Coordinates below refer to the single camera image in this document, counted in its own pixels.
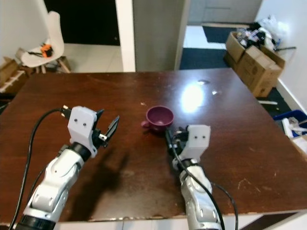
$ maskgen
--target orange object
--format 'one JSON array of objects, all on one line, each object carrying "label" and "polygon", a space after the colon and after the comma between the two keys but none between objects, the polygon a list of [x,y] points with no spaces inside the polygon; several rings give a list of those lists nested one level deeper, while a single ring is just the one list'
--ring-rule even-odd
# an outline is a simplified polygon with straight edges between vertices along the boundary
[{"label": "orange object", "polygon": [[52,56],[53,49],[50,44],[43,44],[40,50],[44,58],[49,58]]}]

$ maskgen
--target cup handle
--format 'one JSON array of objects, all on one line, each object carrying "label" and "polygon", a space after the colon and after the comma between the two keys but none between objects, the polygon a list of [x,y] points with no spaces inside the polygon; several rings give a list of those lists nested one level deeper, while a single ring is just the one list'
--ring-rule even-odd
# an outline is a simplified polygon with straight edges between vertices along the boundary
[{"label": "cup handle", "polygon": [[142,121],[142,122],[141,122],[141,126],[142,126],[143,128],[149,128],[149,122],[148,122],[148,121]]}]

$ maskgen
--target blue bin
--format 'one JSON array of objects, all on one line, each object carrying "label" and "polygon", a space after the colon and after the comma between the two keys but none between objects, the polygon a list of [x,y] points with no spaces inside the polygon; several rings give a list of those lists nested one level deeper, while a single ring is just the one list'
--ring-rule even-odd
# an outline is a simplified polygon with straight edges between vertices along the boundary
[{"label": "blue bin", "polygon": [[[300,110],[293,110],[284,114],[280,114],[278,116],[273,117],[274,121],[279,121],[282,120],[284,118],[289,118],[289,117],[294,117],[296,120],[298,120],[299,122],[304,121],[307,119],[307,115],[304,114],[302,111]],[[300,127],[302,128],[307,128],[307,122],[303,123],[300,125]],[[298,137],[298,134],[296,134],[295,132],[293,132],[293,137]]]}]

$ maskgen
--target purple cup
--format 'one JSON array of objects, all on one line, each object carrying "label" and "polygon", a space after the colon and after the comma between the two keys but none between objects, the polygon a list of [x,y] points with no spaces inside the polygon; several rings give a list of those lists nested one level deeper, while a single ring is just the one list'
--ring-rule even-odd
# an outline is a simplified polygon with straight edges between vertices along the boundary
[{"label": "purple cup", "polygon": [[146,113],[146,121],[142,121],[143,128],[149,128],[153,131],[165,131],[174,121],[173,112],[165,106],[155,106]]}]

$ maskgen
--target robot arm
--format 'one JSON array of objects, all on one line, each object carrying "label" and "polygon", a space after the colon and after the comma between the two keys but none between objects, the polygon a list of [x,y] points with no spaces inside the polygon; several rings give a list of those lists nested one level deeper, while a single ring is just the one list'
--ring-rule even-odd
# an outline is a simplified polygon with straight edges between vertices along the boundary
[{"label": "robot arm", "polygon": [[52,230],[58,222],[68,198],[68,192],[76,182],[79,172],[89,157],[95,157],[100,146],[115,133],[119,116],[110,124],[106,134],[96,128],[103,110],[95,112],[85,107],[72,109],[63,106],[62,115],[69,119],[71,145],[52,160],[42,183],[28,202],[17,230]]},{"label": "robot arm", "polygon": [[[200,156],[209,146],[210,127],[191,125],[187,130],[180,129],[175,135],[166,133],[166,142],[170,156],[173,149],[182,164],[212,193],[210,181],[199,166]],[[174,158],[173,168],[178,171],[181,182],[181,193],[186,203],[186,214],[190,230],[221,230],[220,219],[215,206],[206,191],[193,179]]]}]

